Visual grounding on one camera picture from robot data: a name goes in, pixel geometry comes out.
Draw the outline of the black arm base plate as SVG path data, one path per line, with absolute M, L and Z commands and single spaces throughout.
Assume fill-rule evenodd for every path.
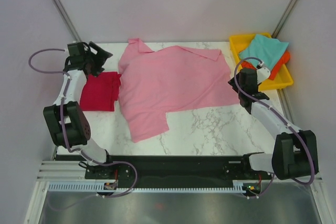
M 243 156 L 115 156 L 111 166 L 91 166 L 86 179 L 116 179 L 122 187 L 130 186 L 229 186 L 235 180 L 269 180 L 266 172 L 244 172 Z

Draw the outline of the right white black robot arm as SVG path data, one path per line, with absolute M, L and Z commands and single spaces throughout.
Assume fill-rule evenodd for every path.
M 266 172 L 280 180 L 292 179 L 301 185 L 311 185 L 319 172 L 316 135 L 293 125 L 275 109 L 268 96 L 258 90 L 259 72 L 235 69 L 228 83 L 238 94 L 239 104 L 274 138 L 274 149 L 271 154 L 243 155 L 240 172 L 248 179 Z

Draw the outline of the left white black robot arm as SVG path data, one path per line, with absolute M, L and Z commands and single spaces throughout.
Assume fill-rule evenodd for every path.
M 79 100 L 89 75 L 97 77 L 104 70 L 106 60 L 113 56 L 93 42 L 73 42 L 67 45 L 69 56 L 59 71 L 63 84 L 53 105 L 43 110 L 51 139 L 57 147 L 69 153 L 78 153 L 97 173 L 111 178 L 115 165 L 108 161 L 108 151 L 100 147 L 91 136 L 89 122 L 80 108 Z

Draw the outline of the pink t shirt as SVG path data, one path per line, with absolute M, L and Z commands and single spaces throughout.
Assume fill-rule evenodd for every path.
M 135 143 L 168 131 L 167 113 L 238 103 L 219 49 L 153 51 L 142 40 L 129 39 L 119 73 L 119 105 Z

